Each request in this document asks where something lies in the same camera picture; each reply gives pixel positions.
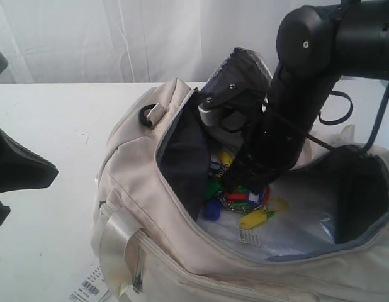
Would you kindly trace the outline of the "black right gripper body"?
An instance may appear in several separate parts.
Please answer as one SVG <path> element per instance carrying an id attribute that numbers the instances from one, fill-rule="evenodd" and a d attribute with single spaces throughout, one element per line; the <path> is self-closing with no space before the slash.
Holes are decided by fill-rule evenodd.
<path id="1" fill-rule="evenodd" d="M 280 176 L 296 164 L 311 130 L 311 104 L 257 102 L 241 148 L 245 176 Z"/>

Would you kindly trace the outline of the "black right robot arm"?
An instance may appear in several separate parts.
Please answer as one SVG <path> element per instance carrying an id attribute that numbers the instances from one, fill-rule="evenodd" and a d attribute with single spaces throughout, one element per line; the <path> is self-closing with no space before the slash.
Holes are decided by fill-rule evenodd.
<path id="1" fill-rule="evenodd" d="M 290 170 L 324 103 L 342 76 L 388 81 L 371 136 L 389 100 L 389 1 L 342 1 L 302 6 L 282 20 L 279 63 L 268 103 L 251 121 L 223 186 L 258 192 Z"/>

